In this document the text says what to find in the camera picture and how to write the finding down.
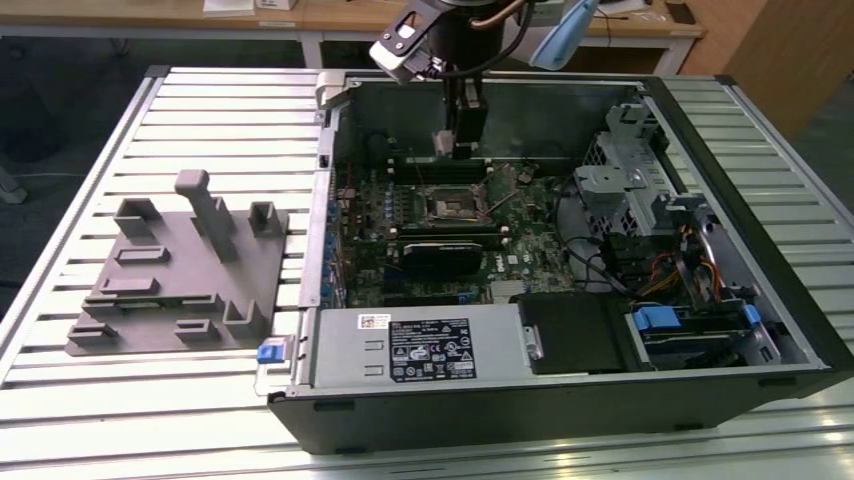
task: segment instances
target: blue latch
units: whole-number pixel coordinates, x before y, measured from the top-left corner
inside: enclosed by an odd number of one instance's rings
[[[264,344],[257,347],[258,365],[269,365],[270,363],[284,363],[284,344]]]
[[[744,313],[744,316],[747,317],[747,321],[749,322],[749,326],[755,327],[760,321],[761,321],[761,317],[759,316],[759,310],[756,310],[756,307],[753,307],[752,305],[747,304],[741,307],[741,312]]]
[[[679,328],[681,326],[672,307],[640,307],[631,316],[640,331],[649,328]]]

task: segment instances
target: power supply label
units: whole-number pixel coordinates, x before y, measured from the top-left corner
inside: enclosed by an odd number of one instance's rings
[[[397,383],[477,377],[467,318],[388,323],[388,353]]]

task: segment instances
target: slotted metal surface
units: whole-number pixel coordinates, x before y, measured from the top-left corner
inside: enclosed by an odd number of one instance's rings
[[[102,178],[68,230],[66,244],[32,303],[21,303],[26,314],[8,342],[6,363],[0,362],[0,368],[10,367],[0,389],[0,470],[24,479],[244,474],[252,479],[290,475],[403,480],[553,478],[569,473],[584,478],[681,479],[721,473],[850,478],[854,458],[844,447],[854,442],[851,382],[807,399],[765,405],[709,430],[310,457],[254,396],[252,351],[65,355],[65,334],[117,231],[106,215],[121,198],[138,194],[150,195],[157,208],[186,209],[168,189],[168,179],[181,168],[210,171],[212,188],[230,208],[272,199],[290,211],[278,290],[282,311],[274,328],[278,333],[294,330],[297,313],[288,309],[298,297],[310,206],[316,125],[305,87],[313,78],[308,71],[172,69],[165,82],[142,89],[104,170],[92,173],[93,181]],[[700,132],[713,138],[720,163],[839,333],[854,342],[850,223],[801,164],[764,140],[753,119],[716,82],[679,80],[669,86]],[[217,102],[206,102],[217,97]],[[257,106],[246,100],[266,97],[276,101],[265,103],[262,111],[240,110]],[[157,102],[166,98],[170,103]],[[154,111],[148,108],[154,104],[173,109]],[[150,128],[162,125],[185,128]],[[210,138],[200,125],[276,128],[236,129]],[[685,183],[695,185],[676,156],[673,162]]]

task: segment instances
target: barcode sticker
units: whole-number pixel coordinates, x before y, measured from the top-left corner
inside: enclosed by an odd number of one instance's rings
[[[387,313],[361,313],[358,314],[358,329],[388,330],[388,322],[391,315]]]

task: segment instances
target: sticker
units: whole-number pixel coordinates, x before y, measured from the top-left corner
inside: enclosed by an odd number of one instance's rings
[[[385,330],[391,315],[385,313],[360,313],[358,314],[358,330]]]
[[[388,322],[391,379],[397,383],[476,378],[468,319]]]
[[[278,27],[278,28],[293,28],[296,27],[296,22],[257,22],[258,27]]]

